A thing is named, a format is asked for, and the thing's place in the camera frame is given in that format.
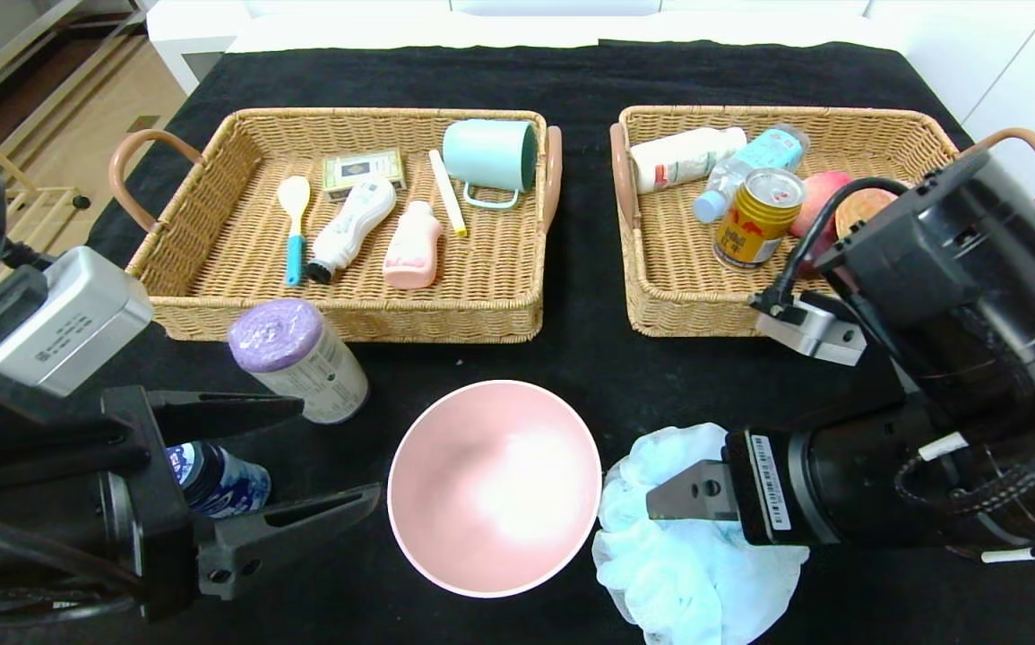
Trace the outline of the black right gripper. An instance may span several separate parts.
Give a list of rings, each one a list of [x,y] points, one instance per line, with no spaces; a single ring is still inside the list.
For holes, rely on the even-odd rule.
[[[893,479],[928,437],[923,407],[750,426],[729,433],[724,462],[694,462],[649,491],[645,506],[653,521],[741,519],[755,546],[926,546],[929,522]]]

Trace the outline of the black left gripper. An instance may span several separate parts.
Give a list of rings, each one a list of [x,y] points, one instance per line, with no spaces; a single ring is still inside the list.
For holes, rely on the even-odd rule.
[[[383,486],[255,512],[191,518],[160,426],[263,429],[300,417],[284,395],[105,391],[95,416],[46,424],[0,404],[0,622],[160,617],[233,600],[323,551],[376,510]]]

